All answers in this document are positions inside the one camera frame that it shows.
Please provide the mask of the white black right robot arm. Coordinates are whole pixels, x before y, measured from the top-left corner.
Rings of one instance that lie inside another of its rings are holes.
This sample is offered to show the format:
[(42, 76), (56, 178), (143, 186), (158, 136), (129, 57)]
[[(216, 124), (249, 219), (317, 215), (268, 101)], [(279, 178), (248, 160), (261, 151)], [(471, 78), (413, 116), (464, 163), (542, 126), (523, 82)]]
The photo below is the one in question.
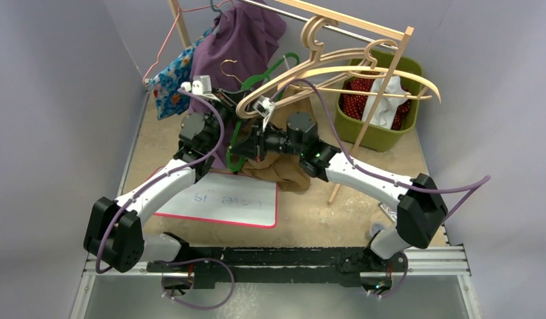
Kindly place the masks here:
[(407, 248), (427, 248), (448, 213), (430, 176), (396, 175), (347, 157), (319, 137), (318, 125), (308, 113), (293, 113), (285, 130), (259, 120), (230, 150), (254, 161), (271, 152), (297, 156), (299, 166), (310, 177), (351, 187), (396, 212), (393, 228), (377, 233), (364, 253), (365, 264), (372, 270), (381, 270)]

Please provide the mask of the tan garment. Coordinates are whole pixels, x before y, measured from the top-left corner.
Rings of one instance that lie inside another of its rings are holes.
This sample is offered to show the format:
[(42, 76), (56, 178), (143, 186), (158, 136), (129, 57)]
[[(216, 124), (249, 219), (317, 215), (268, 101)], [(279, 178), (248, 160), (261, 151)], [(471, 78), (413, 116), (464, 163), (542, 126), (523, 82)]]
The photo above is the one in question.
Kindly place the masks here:
[[(316, 121), (312, 102), (307, 97), (275, 110), (270, 122), (284, 130), (286, 120), (294, 112), (308, 113)], [(268, 153), (260, 162), (247, 159), (242, 172), (255, 179), (276, 182), (282, 191), (303, 192), (311, 185), (311, 177), (299, 166), (298, 157), (288, 154)]]

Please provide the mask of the red polka dot skirt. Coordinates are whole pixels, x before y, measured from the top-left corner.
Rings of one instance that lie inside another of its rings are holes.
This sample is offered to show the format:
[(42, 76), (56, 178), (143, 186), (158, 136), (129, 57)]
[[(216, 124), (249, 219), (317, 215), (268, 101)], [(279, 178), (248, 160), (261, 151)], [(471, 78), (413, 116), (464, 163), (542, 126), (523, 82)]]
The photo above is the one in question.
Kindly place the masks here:
[[(343, 89), (369, 92), (374, 80), (375, 79), (356, 78), (356, 79), (347, 81), (343, 85)], [(342, 94), (338, 102), (339, 107), (346, 116), (356, 120), (361, 120), (364, 105), (367, 101), (368, 96), (369, 95)], [(398, 107), (394, 122), (390, 130), (399, 131), (402, 129), (403, 122), (409, 110), (410, 110), (410, 101), (407, 100), (404, 104)]]

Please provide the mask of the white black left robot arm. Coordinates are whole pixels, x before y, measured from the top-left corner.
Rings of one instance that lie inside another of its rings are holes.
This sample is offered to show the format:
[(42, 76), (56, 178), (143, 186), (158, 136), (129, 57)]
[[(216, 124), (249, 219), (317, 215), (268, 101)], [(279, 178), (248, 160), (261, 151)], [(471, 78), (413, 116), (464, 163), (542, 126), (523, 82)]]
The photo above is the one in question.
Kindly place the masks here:
[(116, 199), (102, 197), (92, 208), (84, 248), (96, 256), (95, 271), (127, 272), (138, 262), (164, 262), (174, 272), (189, 265), (182, 240), (172, 234), (145, 235), (147, 221), (170, 199), (195, 185), (210, 170), (223, 145), (226, 128), (237, 121), (236, 105), (249, 91), (214, 89), (180, 95), (202, 103), (205, 112), (192, 112), (181, 122), (178, 150), (157, 175)]

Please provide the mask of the white garment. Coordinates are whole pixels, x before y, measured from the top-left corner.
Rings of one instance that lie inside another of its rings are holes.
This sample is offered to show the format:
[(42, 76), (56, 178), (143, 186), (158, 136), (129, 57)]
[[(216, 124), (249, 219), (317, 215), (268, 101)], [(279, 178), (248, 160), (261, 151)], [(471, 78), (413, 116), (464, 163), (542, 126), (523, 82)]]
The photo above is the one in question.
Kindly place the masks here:
[[(364, 122), (368, 118), (368, 115), (372, 109), (372, 106), (377, 97), (378, 91), (383, 83), (383, 78), (378, 78), (374, 80), (370, 92), (374, 92), (375, 95), (367, 97), (367, 101), (364, 105), (363, 114), (361, 120)], [(391, 129), (391, 126), (394, 122), (397, 109), (400, 105), (404, 104), (410, 93), (403, 90), (401, 86), (401, 78), (399, 76), (392, 76), (389, 83), (385, 88), (385, 93), (387, 94), (397, 94), (399, 97), (388, 97), (383, 96), (377, 105), (377, 108), (374, 112), (373, 117), (371, 118), (370, 124), (380, 126), (382, 128)]]

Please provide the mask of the green plastic hanger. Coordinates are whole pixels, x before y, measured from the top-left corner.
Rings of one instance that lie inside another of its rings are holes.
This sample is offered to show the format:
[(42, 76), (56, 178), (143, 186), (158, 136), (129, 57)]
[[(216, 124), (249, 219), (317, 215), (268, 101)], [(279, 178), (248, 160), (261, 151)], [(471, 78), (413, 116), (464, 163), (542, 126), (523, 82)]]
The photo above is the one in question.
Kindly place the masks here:
[[(289, 65), (288, 59), (292, 58), (294, 59), (296, 65), (300, 64), (300, 57), (296, 53), (286, 53), (282, 55), (282, 58), (277, 60), (271, 67), (269, 67), (265, 72), (262, 74), (256, 74), (249, 76), (244, 82), (241, 83), (241, 89), (242, 90), (248, 90), (252, 88), (255, 84), (258, 82), (262, 82), (263, 80), (270, 80), (270, 75), (282, 64), (285, 65), (287, 69), (290, 69), (291, 66)], [(240, 171), (240, 169), (243, 167), (245, 162), (245, 157), (240, 157), (239, 161), (237, 163), (232, 162), (232, 155), (230, 148), (234, 142), (236, 142), (236, 139), (238, 137), (238, 133), (240, 132), (242, 126), (242, 120), (238, 120), (236, 122), (236, 125), (234, 127), (234, 132), (232, 133), (232, 137), (230, 139), (230, 146), (226, 150), (225, 154), (225, 160), (226, 160), (226, 166), (227, 168), (233, 172), (237, 173)]]

